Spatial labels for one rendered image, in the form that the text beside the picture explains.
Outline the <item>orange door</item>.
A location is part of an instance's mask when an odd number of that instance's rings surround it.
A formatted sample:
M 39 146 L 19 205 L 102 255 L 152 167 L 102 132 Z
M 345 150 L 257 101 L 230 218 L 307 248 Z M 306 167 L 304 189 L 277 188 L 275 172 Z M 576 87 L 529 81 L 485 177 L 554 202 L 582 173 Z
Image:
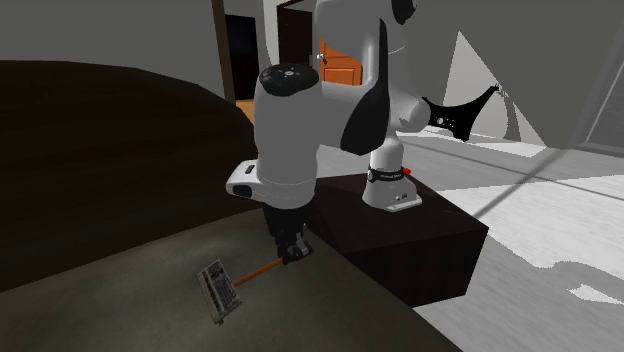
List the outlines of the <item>orange door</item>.
M 362 84 L 362 64 L 355 58 L 339 52 L 320 38 L 319 73 L 323 81 L 359 86 Z

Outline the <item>dark robot stand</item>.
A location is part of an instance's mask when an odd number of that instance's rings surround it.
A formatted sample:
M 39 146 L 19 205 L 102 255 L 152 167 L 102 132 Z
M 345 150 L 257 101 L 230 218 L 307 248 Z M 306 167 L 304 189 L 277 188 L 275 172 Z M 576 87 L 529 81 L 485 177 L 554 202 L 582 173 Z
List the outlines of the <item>dark robot stand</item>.
M 466 294 L 488 227 L 408 175 L 422 203 L 388 212 L 362 200 L 364 174 L 317 180 L 307 227 L 411 307 Z

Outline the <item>orange pencil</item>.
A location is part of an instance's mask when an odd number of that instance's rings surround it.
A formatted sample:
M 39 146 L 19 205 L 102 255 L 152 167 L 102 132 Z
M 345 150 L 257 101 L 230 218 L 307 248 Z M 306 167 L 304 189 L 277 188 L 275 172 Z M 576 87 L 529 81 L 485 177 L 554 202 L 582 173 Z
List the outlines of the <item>orange pencil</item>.
M 246 283 L 246 282 L 248 282 L 248 281 L 250 281 L 250 280 L 252 280 L 252 279 L 254 279 L 256 277 L 258 277 L 258 276 L 260 276 L 261 274 L 263 274 L 263 273 L 265 273 L 265 272 L 275 268 L 276 266 L 281 265 L 283 263 L 283 259 L 284 258 L 278 258 L 277 260 L 275 260 L 275 261 L 273 261 L 273 262 L 271 262 L 271 263 L 269 263 L 269 264 L 267 264 L 267 265 L 265 265 L 265 266 L 255 270 L 254 272 L 252 272 L 252 273 L 250 273 L 248 275 L 245 275 L 245 276 L 243 276 L 240 279 L 237 279 L 236 281 L 233 282 L 233 286 L 234 287 L 238 287 L 238 286 L 240 286 L 240 285 L 242 285 L 242 284 L 244 284 L 244 283 Z

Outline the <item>dark brown door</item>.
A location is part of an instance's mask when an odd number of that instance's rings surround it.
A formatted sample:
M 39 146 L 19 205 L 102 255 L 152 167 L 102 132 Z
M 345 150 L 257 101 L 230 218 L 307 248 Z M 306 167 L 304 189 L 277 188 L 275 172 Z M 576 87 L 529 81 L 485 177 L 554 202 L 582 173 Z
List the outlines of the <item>dark brown door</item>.
M 301 9 L 306 0 L 288 0 L 276 7 L 278 54 L 280 63 L 310 66 L 312 55 L 312 19 L 310 10 Z

